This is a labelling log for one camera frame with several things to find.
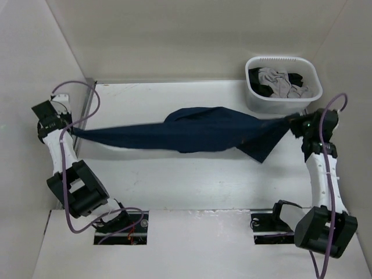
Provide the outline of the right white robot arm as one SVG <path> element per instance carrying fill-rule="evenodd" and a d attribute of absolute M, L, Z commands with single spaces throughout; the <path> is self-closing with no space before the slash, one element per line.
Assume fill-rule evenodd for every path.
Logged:
<path fill-rule="evenodd" d="M 290 129 L 302 139 L 301 150 L 310 175 L 312 208 L 304 212 L 293 202 L 280 200 L 274 204 L 270 223 L 276 230 L 286 226 L 294 232 L 298 248 L 339 258 L 357 229 L 339 193 L 336 174 L 337 149 L 331 143 L 339 122 L 336 110 L 318 109 L 306 116 L 292 116 Z"/>

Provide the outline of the dark blue denim trousers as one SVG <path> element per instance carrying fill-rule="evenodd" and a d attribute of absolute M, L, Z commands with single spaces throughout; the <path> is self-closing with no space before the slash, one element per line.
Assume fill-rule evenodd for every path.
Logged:
<path fill-rule="evenodd" d="M 82 130 L 76 137 L 127 149 L 164 149 L 179 153 L 221 152 L 237 148 L 264 162 L 289 130 L 287 117 L 258 119 L 225 107 L 182 108 L 161 123 Z"/>

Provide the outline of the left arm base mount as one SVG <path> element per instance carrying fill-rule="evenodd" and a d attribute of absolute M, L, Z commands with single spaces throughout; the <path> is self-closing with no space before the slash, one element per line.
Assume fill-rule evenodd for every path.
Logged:
<path fill-rule="evenodd" d="M 143 217 L 141 217 L 141 212 L 128 210 L 128 222 L 122 226 L 111 226 L 102 229 L 103 224 L 98 221 L 94 224 L 95 234 L 94 234 L 94 245 L 146 245 L 148 228 L 149 228 L 149 212 L 144 211 Z M 106 237 L 109 234 L 114 233 L 130 224 L 135 223 L 134 227 L 130 227 L 121 232 L 115 233 L 110 237 Z"/>

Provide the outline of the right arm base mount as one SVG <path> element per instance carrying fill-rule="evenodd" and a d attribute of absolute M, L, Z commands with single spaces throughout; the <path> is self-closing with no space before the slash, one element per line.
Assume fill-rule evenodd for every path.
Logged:
<path fill-rule="evenodd" d="M 271 209 L 251 210 L 250 227 L 256 245 L 294 244 L 294 232 Z"/>

